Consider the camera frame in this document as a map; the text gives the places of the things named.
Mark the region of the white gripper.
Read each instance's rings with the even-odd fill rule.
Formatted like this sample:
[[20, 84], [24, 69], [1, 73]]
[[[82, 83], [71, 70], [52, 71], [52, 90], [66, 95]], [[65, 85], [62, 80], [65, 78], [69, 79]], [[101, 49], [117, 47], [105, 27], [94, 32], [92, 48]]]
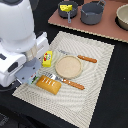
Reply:
[[39, 58], [48, 51], [47, 33], [31, 33], [20, 40], [0, 41], [0, 85], [8, 87], [19, 79], [26, 82], [41, 67]]

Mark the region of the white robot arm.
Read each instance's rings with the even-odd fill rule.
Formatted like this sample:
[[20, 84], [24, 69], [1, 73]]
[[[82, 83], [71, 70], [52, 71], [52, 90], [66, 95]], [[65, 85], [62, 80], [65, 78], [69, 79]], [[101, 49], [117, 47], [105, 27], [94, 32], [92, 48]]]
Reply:
[[37, 75], [39, 58], [48, 50], [47, 33], [34, 33], [32, 11], [39, 0], [0, 0], [0, 85], [18, 79], [26, 83]]

